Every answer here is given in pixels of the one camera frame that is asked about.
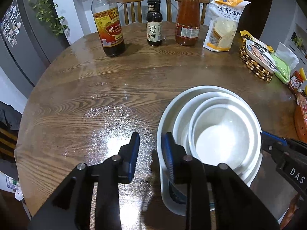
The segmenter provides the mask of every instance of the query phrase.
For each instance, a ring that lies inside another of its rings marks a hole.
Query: lemon
[[[304,81],[307,80],[307,77],[306,77],[306,74],[303,68],[300,69],[300,76],[302,77]]]

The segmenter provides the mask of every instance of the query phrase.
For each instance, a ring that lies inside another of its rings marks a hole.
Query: brown door
[[[252,36],[259,39],[266,25],[272,0],[246,0],[248,4],[240,18],[238,32],[247,30]]]

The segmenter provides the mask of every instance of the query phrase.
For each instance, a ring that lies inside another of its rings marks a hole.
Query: wooden table
[[[24,110],[15,151],[31,214],[75,165],[94,165],[117,154],[138,131],[135,178],[119,188],[123,229],[182,229],[185,218],[168,211],[161,200],[156,134],[169,102],[194,86],[217,85],[237,93],[263,130],[297,138],[294,96],[277,77],[267,83],[250,73],[239,57],[238,34],[229,52],[216,53],[202,47],[208,27],[201,27],[195,47],[177,44],[174,28],[174,23],[163,22],[166,40],[151,47],[146,24],[123,27],[127,49],[115,58],[105,56],[93,33],[48,67]],[[251,188],[275,217],[295,194],[267,155]]]

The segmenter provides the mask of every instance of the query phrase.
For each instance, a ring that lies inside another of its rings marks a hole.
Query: white and orange flour package
[[[213,0],[208,6],[211,18],[203,47],[211,51],[229,51],[243,9],[250,2],[243,0]]]

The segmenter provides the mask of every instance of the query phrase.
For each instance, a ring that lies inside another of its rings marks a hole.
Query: hanging vine
[[[52,29],[52,32],[58,36],[59,34],[64,34],[65,30],[68,29],[68,26],[61,24],[61,21],[65,17],[53,16],[53,9],[58,7],[58,5],[54,4],[52,6],[52,4],[52,0],[36,0],[35,2],[31,2],[31,0],[29,0],[29,5],[36,12],[36,18],[42,22],[45,22]]]

